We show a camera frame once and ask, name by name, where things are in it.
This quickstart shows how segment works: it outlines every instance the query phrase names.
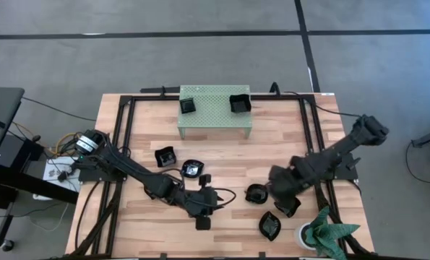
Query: black cable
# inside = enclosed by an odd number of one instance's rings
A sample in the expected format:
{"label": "black cable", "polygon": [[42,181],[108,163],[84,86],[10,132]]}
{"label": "black cable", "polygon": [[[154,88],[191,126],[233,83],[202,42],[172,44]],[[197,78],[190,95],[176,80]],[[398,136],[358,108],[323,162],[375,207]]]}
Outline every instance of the black cable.
{"label": "black cable", "polygon": [[51,160],[51,158],[49,158],[48,159],[48,161],[46,162],[46,164],[49,164],[49,165],[68,165],[68,166],[70,166],[70,165],[72,165],[71,163],[63,163],[63,162],[49,162],[49,160]]}
{"label": "black cable", "polygon": [[[106,146],[107,146],[107,148],[109,149],[109,151],[111,152],[112,156],[114,156],[116,160],[120,160],[119,156],[115,155],[115,152],[112,150],[112,144],[111,144],[111,142],[110,142],[110,139],[109,139],[108,135],[107,135],[107,134],[101,134],[101,135],[102,135],[102,137],[104,138],[104,140],[105,140],[105,142],[106,142]],[[95,157],[96,159],[101,160],[101,158],[100,158],[100,157],[98,157],[97,155],[92,155],[91,157]],[[166,172],[171,171],[171,170],[178,171],[178,172],[179,172],[179,174],[181,175],[181,182],[182,182],[182,186],[181,186],[181,187],[182,187],[183,191],[185,191],[185,190],[186,190],[186,185],[185,185],[185,182],[184,182],[184,176],[183,176],[183,174],[182,174],[181,170],[179,170],[179,169],[171,168],[171,169],[165,169],[165,170],[162,170],[162,171],[157,172],[157,173],[143,173],[143,172],[141,172],[141,171],[136,170],[133,166],[131,166],[131,165],[127,164],[127,163],[126,163],[126,162],[124,162],[124,161],[121,161],[121,163],[123,163],[123,165],[127,166],[129,169],[133,170],[135,173],[138,173],[138,174],[141,174],[141,175],[144,175],[144,176],[160,175],[160,174],[166,173]],[[228,191],[228,192],[231,192],[231,193],[234,195],[234,197],[233,197],[231,200],[229,200],[228,202],[223,203],[223,204],[220,204],[220,205],[205,204],[205,203],[202,203],[202,202],[194,201],[194,200],[191,200],[191,199],[190,199],[189,197],[187,197],[186,195],[185,195],[185,198],[186,198],[188,201],[190,201],[190,202],[193,202],[193,203],[195,203],[195,204],[199,204],[199,205],[202,205],[202,206],[206,206],[206,207],[222,207],[222,206],[225,206],[225,205],[227,205],[227,204],[231,203],[231,202],[236,198],[236,196],[237,196],[237,194],[236,194],[234,191],[232,191],[232,190],[229,190],[229,189],[226,189],[226,188],[217,188],[217,189],[222,190],[222,191]]]}
{"label": "black cable", "polygon": [[[284,93],[293,93],[295,95],[300,95],[300,94],[298,94],[297,92],[294,92],[294,91],[285,91]],[[311,101],[307,100],[306,98],[304,100],[306,100],[308,104],[313,105],[316,108],[318,108],[318,109],[320,109],[322,111],[326,111],[328,113],[333,113],[335,115],[342,115],[342,116],[353,116],[353,117],[357,117],[357,118],[362,117],[360,115],[356,115],[356,114],[352,114],[352,113],[341,113],[341,112],[336,112],[336,111],[328,110],[328,109],[325,109],[325,108],[322,108],[322,107],[318,106],[316,103],[312,103]]]}
{"label": "black cable", "polygon": [[77,232],[75,233],[75,250],[78,249],[78,234],[79,234],[79,225],[82,222],[83,219],[83,214],[85,213],[85,209],[86,209],[86,205],[90,200],[91,195],[93,194],[94,190],[96,189],[96,187],[98,186],[99,181],[97,181],[93,188],[91,189],[90,193],[87,195],[86,200],[85,200],[85,204],[83,204],[83,209],[82,212],[79,214],[79,219],[78,219],[78,223],[77,223]]}
{"label": "black cable", "polygon": [[[68,141],[67,143],[65,143],[65,145],[61,148],[61,150],[59,151],[59,154],[62,155],[65,152],[68,152],[70,150],[75,150],[75,148],[70,148],[72,145],[75,145],[78,141],[78,138],[76,138],[76,134],[72,137],[72,139],[70,141]],[[76,162],[76,160],[72,157],[72,155],[67,154],[73,161],[74,163]]]}
{"label": "black cable", "polygon": [[52,165],[54,165],[54,167],[56,167],[57,171],[59,172],[59,174],[62,172],[59,167],[57,167],[56,163],[53,161],[52,157],[49,157],[49,155],[46,153],[46,151],[43,149],[43,154],[46,156],[48,162],[49,160],[51,160]]}
{"label": "black cable", "polygon": [[16,134],[14,134],[14,133],[12,133],[9,129],[7,129],[7,131],[8,131],[10,134],[12,134],[14,137],[17,137],[20,141],[25,142],[25,140],[24,140],[24,139],[22,139],[22,137],[20,137],[20,136],[18,136],[18,135],[16,135]]}
{"label": "black cable", "polygon": [[30,98],[28,98],[28,97],[22,97],[22,98],[23,98],[23,99],[25,99],[25,100],[28,100],[28,101],[31,101],[31,102],[37,103],[38,105],[44,105],[44,106],[45,106],[45,107],[47,107],[47,108],[50,108],[50,109],[52,109],[52,110],[55,110],[55,111],[60,112],[60,113],[63,113],[63,114],[66,114],[66,115],[68,115],[68,116],[73,116],[73,117],[75,117],[75,118],[83,119],[83,120],[86,120],[86,121],[93,121],[93,122],[96,122],[96,120],[95,120],[95,119],[84,118],[84,117],[82,117],[82,116],[76,116],[76,115],[74,115],[74,114],[71,114],[71,113],[68,113],[68,112],[62,111],[62,110],[60,110],[60,109],[53,108],[53,107],[51,107],[50,105],[46,105],[46,104],[44,104],[44,103],[42,103],[42,102],[39,102],[39,101],[36,101],[36,100],[30,99]]}
{"label": "black cable", "polygon": [[236,194],[234,191],[232,191],[232,190],[230,190],[230,189],[228,189],[228,188],[213,188],[213,189],[214,189],[215,191],[227,191],[227,192],[229,192],[229,193],[233,194],[234,196],[233,196],[233,198],[232,198],[232,199],[228,200],[227,202],[222,203],[222,204],[217,204],[217,205],[213,205],[213,204],[206,204],[206,203],[203,203],[203,202],[199,202],[199,201],[192,200],[192,199],[190,199],[190,198],[187,198],[187,201],[190,201],[190,202],[192,202],[192,203],[194,203],[194,204],[198,204],[198,205],[201,205],[201,206],[206,206],[206,207],[224,207],[224,206],[226,206],[226,205],[230,204],[231,202],[233,202],[233,201],[234,201],[234,199],[236,199],[236,197],[237,197],[237,194]]}
{"label": "black cable", "polygon": [[70,181],[70,179],[75,179],[75,178],[66,178],[66,179],[65,179],[65,181],[68,181],[68,182],[72,185],[73,189],[74,189],[76,192],[78,192],[78,191],[77,191],[77,188],[75,188],[75,185],[73,185],[73,183]]}
{"label": "black cable", "polygon": [[50,209],[50,208],[52,208],[52,207],[58,206],[58,205],[60,205],[60,204],[62,204],[62,203],[52,204],[51,206],[48,206],[48,207],[46,207],[46,208],[44,208],[44,209],[34,209],[34,210],[29,211],[29,212],[27,212],[27,213],[25,213],[25,214],[21,214],[21,215],[19,215],[19,216],[12,216],[12,217],[25,217],[25,216],[28,216],[28,215],[30,215],[30,214],[32,214],[32,213],[34,213],[34,212],[45,211],[45,210]]}
{"label": "black cable", "polygon": [[122,150],[123,148],[124,148],[124,149],[126,149],[126,151],[127,151],[127,152],[129,152],[129,154],[126,154],[126,156],[127,156],[128,158],[130,158],[130,157],[131,157],[131,149],[129,149],[128,147],[120,147],[120,148],[119,148],[119,151],[120,151],[120,150]]}
{"label": "black cable", "polygon": [[20,129],[20,127],[18,126],[18,124],[17,123],[15,123],[14,124],[15,125],[15,127],[17,128],[17,130],[19,130],[19,132],[23,135],[23,137],[25,137],[26,139],[28,139],[28,137],[24,134],[24,132]]}
{"label": "black cable", "polygon": [[356,184],[355,182],[354,182],[354,180],[347,180],[349,183],[351,183],[351,184],[353,184],[353,186],[356,188],[356,189],[358,189],[358,191],[359,191],[359,195],[361,195],[362,196],[362,191],[361,191],[361,188],[359,187],[359,185],[358,184]]}
{"label": "black cable", "polygon": [[423,182],[423,183],[428,183],[428,184],[430,184],[430,181],[425,181],[425,180],[420,179],[419,177],[415,176],[415,175],[412,173],[412,170],[410,170],[410,167],[409,167],[409,160],[408,160],[408,152],[409,152],[409,148],[410,148],[410,146],[412,146],[412,143],[411,143],[411,142],[409,142],[408,147],[405,149],[405,166],[406,166],[406,168],[408,169],[408,171],[409,171],[409,173],[412,175],[412,177],[414,177],[417,181],[421,181],[421,182]]}

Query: potted plant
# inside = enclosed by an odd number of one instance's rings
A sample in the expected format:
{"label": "potted plant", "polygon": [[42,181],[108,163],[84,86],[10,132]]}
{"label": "potted plant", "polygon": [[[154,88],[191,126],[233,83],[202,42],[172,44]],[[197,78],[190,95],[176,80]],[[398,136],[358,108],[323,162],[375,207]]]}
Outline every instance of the potted plant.
{"label": "potted plant", "polygon": [[359,228],[359,225],[328,224],[329,207],[322,209],[311,223],[305,223],[295,231],[297,244],[308,250],[317,250],[321,256],[325,254],[335,260],[346,260],[343,250],[338,247],[335,240],[350,235]]}

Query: white pot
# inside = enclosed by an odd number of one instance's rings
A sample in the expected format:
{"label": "white pot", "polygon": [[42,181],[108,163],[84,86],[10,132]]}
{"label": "white pot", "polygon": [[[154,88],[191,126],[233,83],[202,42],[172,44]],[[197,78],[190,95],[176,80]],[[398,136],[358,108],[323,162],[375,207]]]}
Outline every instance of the white pot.
{"label": "white pot", "polygon": [[309,224],[311,224],[311,223],[310,222],[304,223],[300,228],[295,229],[295,233],[294,233],[295,234],[295,241],[299,247],[301,247],[303,249],[315,251],[316,250],[315,248],[312,248],[311,246],[306,245],[303,241],[303,238],[301,238],[301,232]]}

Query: gray carpet floor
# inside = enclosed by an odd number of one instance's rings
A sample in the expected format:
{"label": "gray carpet floor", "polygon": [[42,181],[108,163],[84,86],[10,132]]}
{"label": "gray carpet floor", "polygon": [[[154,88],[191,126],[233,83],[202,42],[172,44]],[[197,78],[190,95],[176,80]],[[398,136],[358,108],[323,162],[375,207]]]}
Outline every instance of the gray carpet floor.
{"label": "gray carpet floor", "polygon": [[[308,30],[430,29],[430,0],[302,0]],[[0,0],[0,35],[138,33],[190,30],[299,30],[291,0]],[[430,184],[405,166],[411,139],[430,131],[430,35],[310,36],[319,85],[341,111],[376,116],[391,130],[381,147],[361,147],[358,164],[369,227],[381,255],[430,259]],[[94,118],[101,95],[143,87],[250,85],[311,92],[300,36],[0,40],[0,87]],[[93,122],[22,102],[15,120],[54,144]],[[350,131],[352,118],[343,118]],[[413,172],[430,180],[430,145],[409,153]],[[14,213],[45,207],[21,193]],[[53,227],[64,205],[32,216]],[[14,219],[17,247],[0,259],[63,254],[73,207],[45,232]]]}

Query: green plant leaf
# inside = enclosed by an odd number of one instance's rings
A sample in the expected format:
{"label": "green plant leaf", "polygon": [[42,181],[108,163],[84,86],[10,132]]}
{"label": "green plant leaf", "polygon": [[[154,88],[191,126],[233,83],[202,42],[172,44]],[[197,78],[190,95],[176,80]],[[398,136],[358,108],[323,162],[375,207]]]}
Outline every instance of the green plant leaf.
{"label": "green plant leaf", "polygon": [[330,248],[333,250],[334,248],[338,247],[337,243],[333,239],[326,239],[326,238],[317,237],[317,241],[318,241],[318,244],[320,244],[321,246],[323,246],[325,248]]}
{"label": "green plant leaf", "polygon": [[322,234],[327,234],[329,233],[328,227],[329,227],[328,224],[320,225],[314,229],[314,234],[316,234],[317,236],[322,236]]}
{"label": "green plant leaf", "polygon": [[324,246],[317,244],[314,248],[316,249],[318,256],[321,256],[324,253]]}
{"label": "green plant leaf", "polygon": [[330,224],[325,229],[319,230],[319,236],[331,240],[342,238],[346,235],[350,235],[356,231],[359,225],[349,225],[349,224]]}
{"label": "green plant leaf", "polygon": [[325,255],[329,256],[332,259],[346,260],[345,252],[343,252],[340,247],[336,246],[336,244],[334,248],[323,248],[322,251]]}
{"label": "green plant leaf", "polygon": [[315,228],[322,224],[327,224],[327,216],[329,214],[329,206],[326,206],[324,209],[322,209],[317,217],[311,222],[311,227]]}
{"label": "green plant leaf", "polygon": [[314,228],[310,227],[305,231],[305,236],[306,236],[306,242],[310,245],[316,245],[317,244],[317,240],[316,238],[314,238],[313,234],[314,234]]}

